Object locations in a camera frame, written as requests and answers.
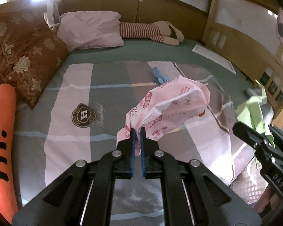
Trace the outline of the green plastic bag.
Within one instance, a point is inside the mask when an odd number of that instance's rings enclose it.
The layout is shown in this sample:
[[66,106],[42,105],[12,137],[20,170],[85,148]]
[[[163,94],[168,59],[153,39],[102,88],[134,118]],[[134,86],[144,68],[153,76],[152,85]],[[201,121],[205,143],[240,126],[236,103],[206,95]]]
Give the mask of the green plastic bag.
[[238,106],[236,110],[237,120],[247,125],[259,134],[267,137],[270,145],[275,147],[274,137],[265,122],[261,105],[267,102],[265,87],[255,80],[259,87],[259,95],[251,96],[247,101]]

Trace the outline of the pink printed plastic bag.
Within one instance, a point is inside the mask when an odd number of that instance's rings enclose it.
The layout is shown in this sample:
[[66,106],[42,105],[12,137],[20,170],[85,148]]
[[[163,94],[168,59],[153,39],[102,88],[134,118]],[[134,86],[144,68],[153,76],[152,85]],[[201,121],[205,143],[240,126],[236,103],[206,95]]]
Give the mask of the pink printed plastic bag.
[[131,128],[140,134],[144,127],[147,137],[158,141],[205,111],[210,101],[210,91],[205,84],[179,76],[147,92],[126,114],[125,126],[118,131],[116,140],[127,139]]

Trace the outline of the white object on bed edge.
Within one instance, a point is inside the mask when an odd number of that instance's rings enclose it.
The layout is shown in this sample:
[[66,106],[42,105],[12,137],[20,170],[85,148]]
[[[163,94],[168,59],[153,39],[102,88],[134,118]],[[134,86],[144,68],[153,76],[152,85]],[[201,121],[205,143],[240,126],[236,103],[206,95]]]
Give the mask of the white object on bed edge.
[[261,90],[258,88],[252,89],[252,88],[247,88],[245,91],[245,95],[250,98],[252,96],[261,96]]

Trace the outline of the green bed sheet mattress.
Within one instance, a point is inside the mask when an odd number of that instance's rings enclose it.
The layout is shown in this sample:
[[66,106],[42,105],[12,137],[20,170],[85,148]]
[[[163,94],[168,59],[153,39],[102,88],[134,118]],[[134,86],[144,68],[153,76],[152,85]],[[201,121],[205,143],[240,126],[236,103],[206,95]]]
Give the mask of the green bed sheet mattress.
[[179,64],[197,65],[208,70],[219,82],[221,87],[231,97],[233,105],[238,107],[249,99],[246,91],[254,85],[246,79],[246,76],[238,67],[234,67],[233,74],[217,63],[192,51],[198,43],[193,40],[185,40],[177,47],[153,42],[150,40],[126,40],[123,47],[75,50],[59,68],[47,87],[61,85],[62,76],[71,64],[104,64],[116,61],[172,61]]

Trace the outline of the red cigarette box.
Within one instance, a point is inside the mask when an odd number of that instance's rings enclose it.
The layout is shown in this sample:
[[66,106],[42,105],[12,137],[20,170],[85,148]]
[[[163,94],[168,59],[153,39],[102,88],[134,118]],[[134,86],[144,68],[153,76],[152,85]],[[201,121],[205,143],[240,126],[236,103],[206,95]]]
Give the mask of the red cigarette box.
[[203,115],[205,115],[205,111],[203,111],[200,114],[198,114],[199,117],[202,117]]

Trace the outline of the plaid pink grey blanket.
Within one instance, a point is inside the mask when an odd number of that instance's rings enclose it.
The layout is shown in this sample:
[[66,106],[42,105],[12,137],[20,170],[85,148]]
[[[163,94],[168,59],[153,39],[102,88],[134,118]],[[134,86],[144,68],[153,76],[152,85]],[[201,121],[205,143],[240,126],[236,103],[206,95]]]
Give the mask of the plaid pink grey blanket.
[[198,159],[246,203],[255,203],[267,183],[254,152],[231,131],[231,97],[208,70],[165,61],[64,64],[30,108],[17,104],[13,138],[16,199],[24,206],[77,160],[99,160],[116,148],[126,114],[157,86],[153,68],[170,79],[185,76],[207,85],[211,101],[159,140],[177,160]]

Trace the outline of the crumpled blue cloth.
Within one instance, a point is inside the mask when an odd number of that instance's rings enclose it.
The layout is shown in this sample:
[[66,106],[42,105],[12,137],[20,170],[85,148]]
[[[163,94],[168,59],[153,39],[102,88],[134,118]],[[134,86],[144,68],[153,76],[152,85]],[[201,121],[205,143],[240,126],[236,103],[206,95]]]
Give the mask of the crumpled blue cloth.
[[164,75],[159,68],[153,67],[152,68],[153,76],[159,85],[165,84],[166,82],[170,82],[170,78]]

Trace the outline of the striped plush doll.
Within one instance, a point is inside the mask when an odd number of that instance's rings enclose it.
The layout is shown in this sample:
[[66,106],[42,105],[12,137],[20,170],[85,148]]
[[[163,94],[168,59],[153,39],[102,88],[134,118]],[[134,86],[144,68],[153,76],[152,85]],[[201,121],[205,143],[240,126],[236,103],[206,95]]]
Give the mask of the striped plush doll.
[[123,39],[149,39],[172,46],[178,46],[184,41],[183,33],[168,21],[150,24],[120,22],[119,28]]

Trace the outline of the pink pillow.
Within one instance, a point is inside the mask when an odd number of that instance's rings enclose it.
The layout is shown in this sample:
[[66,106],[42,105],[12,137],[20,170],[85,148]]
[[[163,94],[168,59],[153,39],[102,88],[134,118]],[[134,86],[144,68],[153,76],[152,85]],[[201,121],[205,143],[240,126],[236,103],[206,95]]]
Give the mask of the pink pillow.
[[115,48],[124,46],[120,35],[121,15],[113,11],[67,12],[59,18],[57,36],[68,49]]

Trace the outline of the orange carrot bolster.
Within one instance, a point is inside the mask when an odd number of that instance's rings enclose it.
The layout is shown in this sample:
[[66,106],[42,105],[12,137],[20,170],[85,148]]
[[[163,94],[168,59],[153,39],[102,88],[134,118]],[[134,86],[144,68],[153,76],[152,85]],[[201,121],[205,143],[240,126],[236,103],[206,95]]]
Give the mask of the orange carrot bolster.
[[16,114],[16,92],[0,85],[0,214],[11,223],[18,211],[12,170],[12,143]]

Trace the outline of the red floral brocade cushion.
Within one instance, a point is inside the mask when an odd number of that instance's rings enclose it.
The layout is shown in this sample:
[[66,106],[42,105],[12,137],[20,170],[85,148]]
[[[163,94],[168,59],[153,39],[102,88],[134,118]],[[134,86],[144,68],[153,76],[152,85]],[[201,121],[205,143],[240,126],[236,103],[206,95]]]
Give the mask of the red floral brocade cushion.
[[0,78],[34,108],[68,56],[68,48],[34,12],[0,14]]

